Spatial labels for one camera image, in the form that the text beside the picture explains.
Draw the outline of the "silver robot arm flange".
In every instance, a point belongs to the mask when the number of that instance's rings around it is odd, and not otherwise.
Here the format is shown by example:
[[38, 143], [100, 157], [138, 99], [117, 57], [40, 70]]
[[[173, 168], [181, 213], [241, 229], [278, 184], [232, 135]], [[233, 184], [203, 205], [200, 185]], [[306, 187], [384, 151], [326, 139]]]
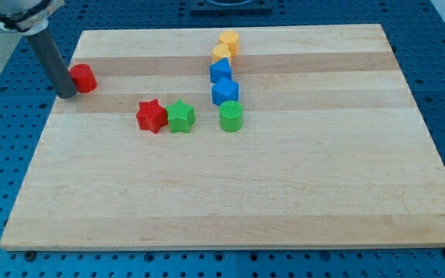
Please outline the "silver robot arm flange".
[[0, 0], [0, 29], [32, 36], [49, 25], [49, 17], [64, 0]]

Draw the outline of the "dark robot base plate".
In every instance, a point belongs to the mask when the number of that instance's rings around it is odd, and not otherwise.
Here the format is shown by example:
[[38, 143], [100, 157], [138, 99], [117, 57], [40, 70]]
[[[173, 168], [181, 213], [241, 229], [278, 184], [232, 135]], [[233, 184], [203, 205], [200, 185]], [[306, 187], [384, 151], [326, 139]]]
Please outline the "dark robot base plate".
[[192, 14], [209, 12], [269, 12], [272, 0], [189, 0]]

